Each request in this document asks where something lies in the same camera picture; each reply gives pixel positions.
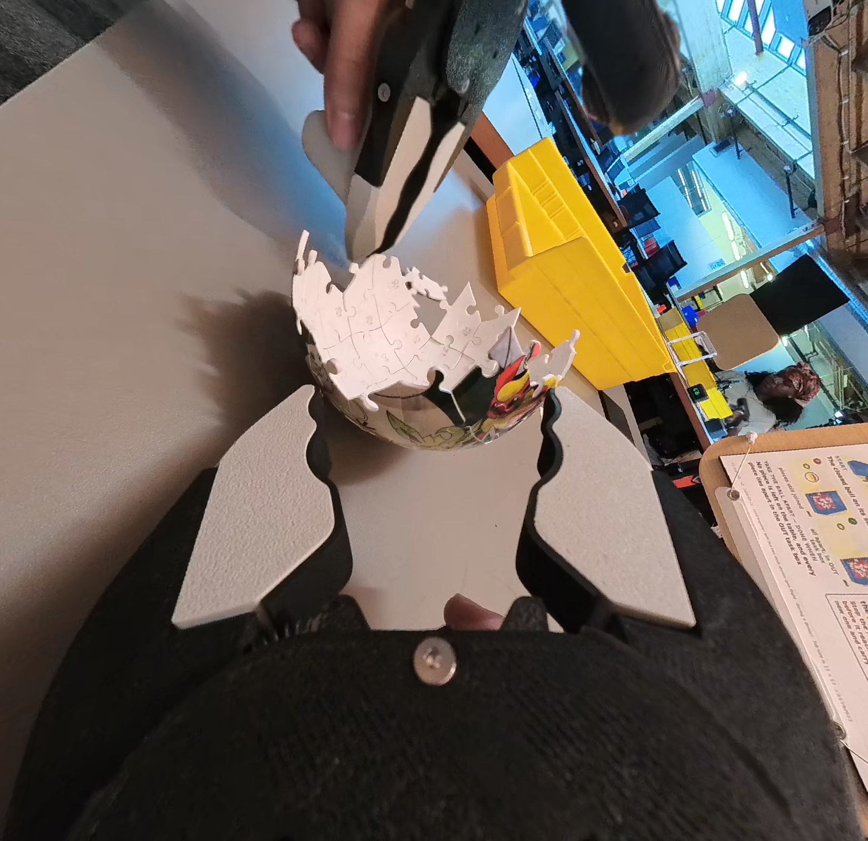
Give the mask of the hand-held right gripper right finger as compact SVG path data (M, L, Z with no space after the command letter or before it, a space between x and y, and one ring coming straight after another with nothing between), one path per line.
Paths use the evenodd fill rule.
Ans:
M539 480L516 550L522 585L563 631L616 616L690 630L696 618L652 469L613 424L565 388L549 391Z

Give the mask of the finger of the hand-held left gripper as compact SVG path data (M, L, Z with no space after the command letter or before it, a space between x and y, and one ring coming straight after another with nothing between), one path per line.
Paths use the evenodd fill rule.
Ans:
M387 221L405 180L432 140L431 105L414 101L385 178L378 186L354 173L345 203L345 249L349 260L365 260L378 251Z
M384 253L406 234L449 171L469 135L464 123L455 124L438 145L430 140L417 165L410 172L397 198L397 205L387 221L378 251Z

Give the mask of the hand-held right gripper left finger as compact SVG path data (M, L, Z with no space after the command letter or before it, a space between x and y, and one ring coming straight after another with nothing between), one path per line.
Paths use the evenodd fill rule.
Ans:
M246 614L299 628L349 582L322 407L317 388L302 385L223 456L172 615L177 628Z

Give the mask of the partly built puzzle ball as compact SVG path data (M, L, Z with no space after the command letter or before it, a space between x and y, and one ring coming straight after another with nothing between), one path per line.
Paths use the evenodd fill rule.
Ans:
M489 444L541 410L576 356L580 332L544 352L524 346L516 308L484 319L471 285L448 288L375 254L339 287L304 230L292 307L311 374L362 430L407 449L455 451Z

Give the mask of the person's left forearm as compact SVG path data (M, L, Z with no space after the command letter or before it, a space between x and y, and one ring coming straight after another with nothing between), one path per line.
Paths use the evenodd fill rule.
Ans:
M561 0L583 53L580 96L615 135L642 130L678 90L679 32L657 0Z

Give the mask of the person's left hand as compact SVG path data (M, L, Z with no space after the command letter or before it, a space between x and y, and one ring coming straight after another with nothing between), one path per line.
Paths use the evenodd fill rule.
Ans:
M380 26L403 1L333 0L329 18L325 0L298 0L292 38L324 77L326 124L340 150L353 150L363 133Z

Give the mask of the person's right hand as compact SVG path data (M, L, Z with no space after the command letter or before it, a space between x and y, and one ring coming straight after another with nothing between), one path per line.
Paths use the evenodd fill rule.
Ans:
M456 631L496 631L505 617L460 594L455 594L443 608L444 626Z

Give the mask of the yellow plastic box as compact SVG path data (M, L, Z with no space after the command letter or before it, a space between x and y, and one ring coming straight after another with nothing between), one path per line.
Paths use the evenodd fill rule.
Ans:
M498 292L606 390L676 371L635 274L551 138L493 176L486 203Z

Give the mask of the clear plastic stand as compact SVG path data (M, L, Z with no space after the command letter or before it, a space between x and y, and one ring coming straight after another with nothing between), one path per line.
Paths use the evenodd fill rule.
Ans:
M678 371L694 363L712 360L717 356L717 351L707 333L698 331L670 338L670 335L676 334L675 330L667 333L667 349Z

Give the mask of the black storage crates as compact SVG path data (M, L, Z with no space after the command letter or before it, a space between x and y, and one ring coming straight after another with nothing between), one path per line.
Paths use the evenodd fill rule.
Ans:
M662 304L667 300L667 283L687 262L673 241L658 237L660 212L643 188L630 189L619 208L626 228L613 234L615 244L648 298Z

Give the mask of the black monitor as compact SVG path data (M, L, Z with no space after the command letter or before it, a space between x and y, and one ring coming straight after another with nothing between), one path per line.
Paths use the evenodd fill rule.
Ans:
M847 294L808 254L750 293L779 336L789 336L847 305Z

